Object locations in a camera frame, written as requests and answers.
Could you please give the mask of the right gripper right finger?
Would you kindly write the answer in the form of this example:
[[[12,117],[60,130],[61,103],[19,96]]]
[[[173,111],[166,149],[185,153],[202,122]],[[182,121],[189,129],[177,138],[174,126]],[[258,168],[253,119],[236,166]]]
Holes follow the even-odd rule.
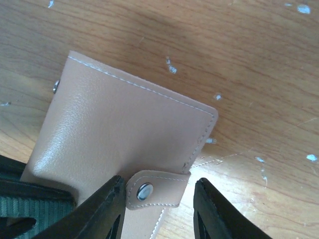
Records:
[[[193,226],[196,239],[269,239],[243,216],[206,178],[194,189]]]

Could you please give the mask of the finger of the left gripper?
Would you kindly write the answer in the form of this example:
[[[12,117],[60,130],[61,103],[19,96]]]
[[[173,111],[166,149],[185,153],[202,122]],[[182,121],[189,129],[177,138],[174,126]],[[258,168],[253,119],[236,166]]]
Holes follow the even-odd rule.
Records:
[[[20,180],[25,163],[0,157],[0,237],[31,239],[69,214],[69,192]]]

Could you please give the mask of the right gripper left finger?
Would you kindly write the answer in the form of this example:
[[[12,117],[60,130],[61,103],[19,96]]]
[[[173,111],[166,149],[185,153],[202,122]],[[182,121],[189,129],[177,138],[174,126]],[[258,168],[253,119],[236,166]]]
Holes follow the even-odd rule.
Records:
[[[36,239],[120,239],[126,210],[124,179],[112,177],[73,212]]]

